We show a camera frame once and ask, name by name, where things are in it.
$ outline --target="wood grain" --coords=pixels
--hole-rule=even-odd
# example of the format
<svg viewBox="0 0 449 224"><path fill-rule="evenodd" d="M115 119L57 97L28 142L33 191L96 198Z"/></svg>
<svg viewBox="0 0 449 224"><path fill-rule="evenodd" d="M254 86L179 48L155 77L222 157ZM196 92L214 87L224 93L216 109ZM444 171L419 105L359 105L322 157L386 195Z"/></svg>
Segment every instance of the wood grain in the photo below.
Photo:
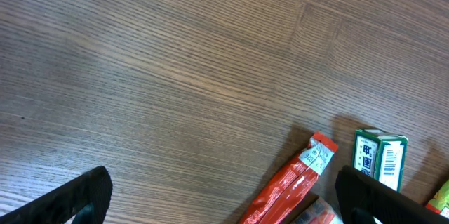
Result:
<svg viewBox="0 0 449 224"><path fill-rule="evenodd" d="M95 166L107 223L235 223L315 130L410 138L449 173L449 0L0 0L0 214Z"/></svg>

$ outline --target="white and red package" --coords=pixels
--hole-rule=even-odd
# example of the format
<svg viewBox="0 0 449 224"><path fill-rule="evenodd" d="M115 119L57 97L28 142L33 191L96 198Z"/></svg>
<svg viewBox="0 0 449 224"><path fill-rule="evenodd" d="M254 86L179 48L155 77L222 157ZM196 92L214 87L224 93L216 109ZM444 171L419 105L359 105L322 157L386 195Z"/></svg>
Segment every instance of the white and red package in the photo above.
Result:
<svg viewBox="0 0 449 224"><path fill-rule="evenodd" d="M291 224L343 224L343 221L324 199L318 198Z"/></svg>
<svg viewBox="0 0 449 224"><path fill-rule="evenodd" d="M307 148L291 159L253 200L239 224L280 223L318 180L338 146L316 132Z"/></svg>

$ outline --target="small carton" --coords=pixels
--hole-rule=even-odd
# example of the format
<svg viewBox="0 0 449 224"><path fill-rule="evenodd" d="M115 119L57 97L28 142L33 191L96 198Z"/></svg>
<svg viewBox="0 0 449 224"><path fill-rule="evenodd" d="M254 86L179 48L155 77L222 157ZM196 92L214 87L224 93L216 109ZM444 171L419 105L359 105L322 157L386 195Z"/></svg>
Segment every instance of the small carton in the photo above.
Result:
<svg viewBox="0 0 449 224"><path fill-rule="evenodd" d="M352 166L395 191L401 189L408 139L380 129L357 129Z"/></svg>

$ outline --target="snack bag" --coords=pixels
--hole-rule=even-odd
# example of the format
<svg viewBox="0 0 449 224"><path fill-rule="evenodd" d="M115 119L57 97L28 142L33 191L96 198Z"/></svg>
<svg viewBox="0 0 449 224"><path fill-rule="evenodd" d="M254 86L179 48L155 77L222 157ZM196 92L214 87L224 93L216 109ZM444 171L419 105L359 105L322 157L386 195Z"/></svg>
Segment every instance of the snack bag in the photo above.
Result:
<svg viewBox="0 0 449 224"><path fill-rule="evenodd" d="M291 224L343 224L343 221L324 199L318 198Z"/></svg>
<svg viewBox="0 0 449 224"><path fill-rule="evenodd" d="M433 199L430 199L426 207L435 213L449 218L449 181L441 187Z"/></svg>
<svg viewBox="0 0 449 224"><path fill-rule="evenodd" d="M240 224L280 223L318 180L338 146L316 132L307 148L291 159L253 200Z"/></svg>

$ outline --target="red plastic packaging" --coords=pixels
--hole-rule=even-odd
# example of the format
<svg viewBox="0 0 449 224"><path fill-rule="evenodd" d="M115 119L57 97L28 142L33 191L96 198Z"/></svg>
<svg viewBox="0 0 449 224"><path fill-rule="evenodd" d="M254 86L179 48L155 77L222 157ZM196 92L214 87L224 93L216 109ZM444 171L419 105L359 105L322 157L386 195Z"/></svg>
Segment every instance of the red plastic packaging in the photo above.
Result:
<svg viewBox="0 0 449 224"><path fill-rule="evenodd" d="M307 148L291 159L253 200L239 224L280 223L318 180L338 146L316 132Z"/></svg>

